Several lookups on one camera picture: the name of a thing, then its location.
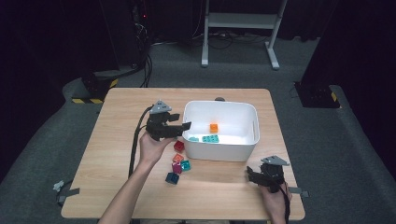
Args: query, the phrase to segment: wooden table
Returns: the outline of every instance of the wooden table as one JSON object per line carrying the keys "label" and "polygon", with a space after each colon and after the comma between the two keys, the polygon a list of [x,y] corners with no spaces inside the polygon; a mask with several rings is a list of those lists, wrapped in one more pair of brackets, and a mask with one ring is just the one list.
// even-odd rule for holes
{"label": "wooden table", "polygon": [[[262,196],[256,184],[248,182],[247,165],[260,171],[261,159],[277,155],[290,161],[276,112],[268,90],[263,89],[128,89],[109,91],[93,129],[71,189],[80,193],[68,197],[63,217],[99,218],[127,180],[134,130],[143,111],[159,99],[179,113],[193,100],[242,102],[256,107],[261,138],[246,162],[190,160],[191,170],[180,175],[176,185],[165,182],[172,172],[176,155],[171,143],[152,170],[137,201],[133,218],[265,220]],[[139,158],[137,147],[136,162]],[[291,166],[285,166],[285,179],[297,187]],[[294,195],[290,220],[304,218],[301,198]]]}

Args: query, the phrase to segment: human hand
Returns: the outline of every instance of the human hand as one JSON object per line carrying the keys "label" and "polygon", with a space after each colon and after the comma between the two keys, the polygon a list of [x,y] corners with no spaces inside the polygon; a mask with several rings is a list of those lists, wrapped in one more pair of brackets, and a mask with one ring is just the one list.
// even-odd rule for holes
{"label": "human hand", "polygon": [[173,138],[164,138],[162,141],[156,141],[145,132],[140,137],[140,161],[148,165],[155,165],[163,155],[166,146],[173,141]]}
{"label": "human hand", "polygon": [[[289,201],[291,200],[291,193],[288,189],[288,184],[285,182],[280,185],[285,193],[288,194]],[[276,193],[271,193],[268,187],[259,185],[264,200],[264,206],[271,218],[273,224],[286,223],[285,213],[286,205],[285,198],[281,190]]]}

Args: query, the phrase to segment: red cube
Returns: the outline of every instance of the red cube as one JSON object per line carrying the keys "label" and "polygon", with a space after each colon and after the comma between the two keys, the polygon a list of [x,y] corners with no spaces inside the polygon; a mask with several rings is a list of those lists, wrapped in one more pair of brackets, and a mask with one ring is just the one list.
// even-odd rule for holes
{"label": "red cube", "polygon": [[176,141],[175,145],[174,145],[174,149],[178,152],[183,152],[184,150],[184,143],[180,142],[180,141]]}

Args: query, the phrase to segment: dark curtain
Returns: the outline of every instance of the dark curtain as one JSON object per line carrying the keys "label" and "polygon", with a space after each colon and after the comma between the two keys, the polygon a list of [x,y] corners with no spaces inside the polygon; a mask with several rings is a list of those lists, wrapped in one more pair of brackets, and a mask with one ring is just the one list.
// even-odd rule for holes
{"label": "dark curtain", "polygon": [[396,178],[396,2],[340,0],[301,83],[339,85]]}
{"label": "dark curtain", "polygon": [[289,0],[278,37],[303,41],[321,37],[338,0]]}
{"label": "dark curtain", "polygon": [[0,181],[79,77],[59,1],[2,1]]}

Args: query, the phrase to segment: teal cube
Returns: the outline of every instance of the teal cube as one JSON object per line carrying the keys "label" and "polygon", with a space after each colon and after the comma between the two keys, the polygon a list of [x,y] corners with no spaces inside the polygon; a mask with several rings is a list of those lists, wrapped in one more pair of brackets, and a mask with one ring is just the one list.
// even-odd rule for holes
{"label": "teal cube", "polygon": [[180,165],[181,165],[181,170],[182,171],[189,171],[191,169],[189,161],[181,161]]}

